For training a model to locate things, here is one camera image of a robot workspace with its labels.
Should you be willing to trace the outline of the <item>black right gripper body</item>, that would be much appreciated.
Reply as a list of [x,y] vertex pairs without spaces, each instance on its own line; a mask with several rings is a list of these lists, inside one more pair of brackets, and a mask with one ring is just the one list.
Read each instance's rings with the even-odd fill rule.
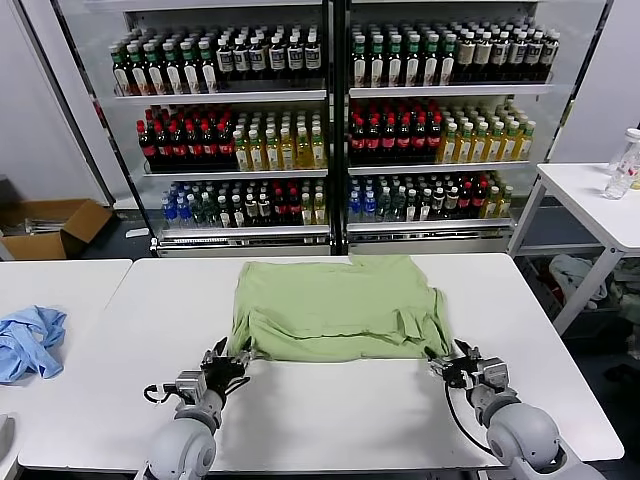
[[480,357],[457,357],[444,360],[444,383],[453,389],[471,389],[480,383]]

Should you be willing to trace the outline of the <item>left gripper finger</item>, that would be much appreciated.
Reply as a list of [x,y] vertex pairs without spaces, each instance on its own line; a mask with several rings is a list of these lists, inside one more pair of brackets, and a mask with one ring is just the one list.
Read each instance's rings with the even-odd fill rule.
[[224,356],[227,339],[222,338],[211,349],[208,349],[202,359],[203,364],[213,364],[217,358]]
[[250,361],[254,357],[253,348],[252,348],[252,338],[248,338],[239,351],[233,356],[232,362],[241,366],[248,366]]

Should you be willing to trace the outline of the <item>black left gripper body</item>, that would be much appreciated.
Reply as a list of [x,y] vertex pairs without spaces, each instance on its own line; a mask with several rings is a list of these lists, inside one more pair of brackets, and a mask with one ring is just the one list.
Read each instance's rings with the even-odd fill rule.
[[202,363],[207,388],[218,395],[230,395],[249,382],[246,364],[235,357],[214,357]]

